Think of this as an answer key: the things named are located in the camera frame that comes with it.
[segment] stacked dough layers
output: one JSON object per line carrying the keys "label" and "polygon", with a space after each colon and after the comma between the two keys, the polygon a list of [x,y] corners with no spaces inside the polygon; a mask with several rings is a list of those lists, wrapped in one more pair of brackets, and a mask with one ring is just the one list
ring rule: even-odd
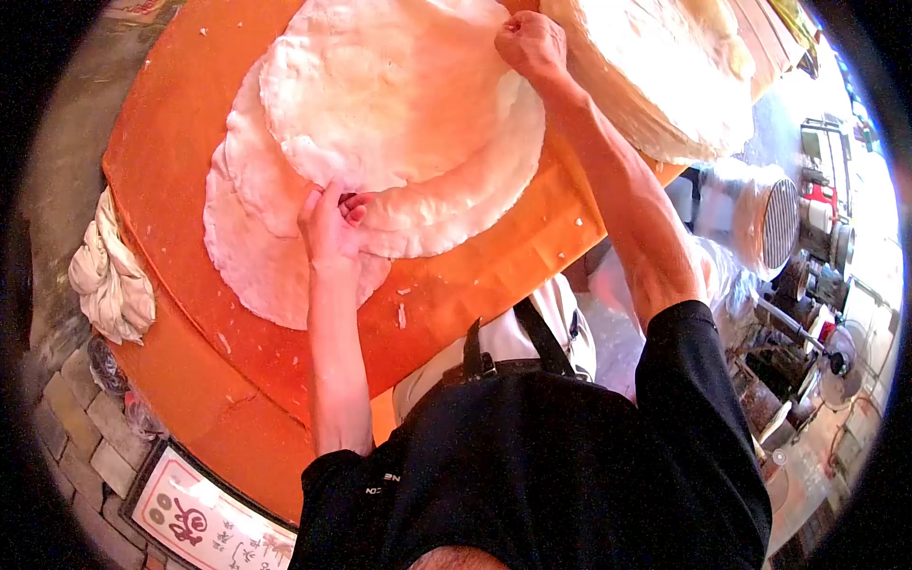
{"label": "stacked dough layers", "polygon": [[390,259],[445,252],[513,206],[544,108],[494,50],[508,16],[494,0],[304,4],[244,78],[206,180],[206,247],[244,306],[306,328],[297,216],[313,182],[379,192],[359,304]]}
{"label": "stacked dough layers", "polygon": [[754,62],[727,0],[542,0],[568,63],[617,130],[664,162],[712,161],[753,134]]}

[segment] metal pipe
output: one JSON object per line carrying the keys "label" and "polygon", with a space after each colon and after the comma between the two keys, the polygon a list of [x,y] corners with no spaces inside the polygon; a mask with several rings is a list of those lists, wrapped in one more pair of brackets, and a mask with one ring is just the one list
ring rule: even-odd
{"label": "metal pipe", "polygon": [[783,323],[785,323],[785,325],[786,325],[787,327],[789,327],[793,332],[798,333],[799,335],[801,335],[802,338],[804,338],[805,340],[807,340],[808,342],[810,342],[812,345],[814,345],[814,348],[816,348],[817,350],[819,350],[821,354],[824,354],[824,345],[823,345],[823,343],[821,343],[821,342],[820,342],[819,340],[817,340],[816,338],[812,337],[812,336],[811,336],[811,333],[809,333],[809,332],[807,332],[806,330],[804,330],[804,327],[801,326],[801,325],[798,323],[798,321],[796,321],[795,319],[793,319],[793,318],[791,318],[790,316],[786,315],[785,312],[782,311],[778,306],[773,305],[772,303],[770,303],[769,301],[767,301],[766,299],[764,299],[763,297],[761,297],[761,296],[759,296],[759,295],[757,295],[757,296],[754,298],[754,300],[757,302],[757,305],[758,305],[758,306],[761,306],[761,307],[763,307],[764,309],[766,309],[766,311],[769,312],[770,315],[773,315],[773,316],[775,316],[776,318],[778,318],[779,320],[781,320],[781,321],[782,321]]}

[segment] framed sign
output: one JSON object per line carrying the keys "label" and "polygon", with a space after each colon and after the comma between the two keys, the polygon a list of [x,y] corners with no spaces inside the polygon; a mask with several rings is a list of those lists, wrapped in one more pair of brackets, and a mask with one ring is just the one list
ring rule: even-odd
{"label": "framed sign", "polygon": [[172,442],[150,456],[121,514],[204,570],[285,570],[297,538]]}

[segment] sign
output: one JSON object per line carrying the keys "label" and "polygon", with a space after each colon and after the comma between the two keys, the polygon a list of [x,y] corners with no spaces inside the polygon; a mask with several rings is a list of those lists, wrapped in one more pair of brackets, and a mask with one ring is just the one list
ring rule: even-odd
{"label": "sign", "polygon": [[171,446],[152,469],[130,517],[204,570],[284,570],[297,538],[235,500]]}

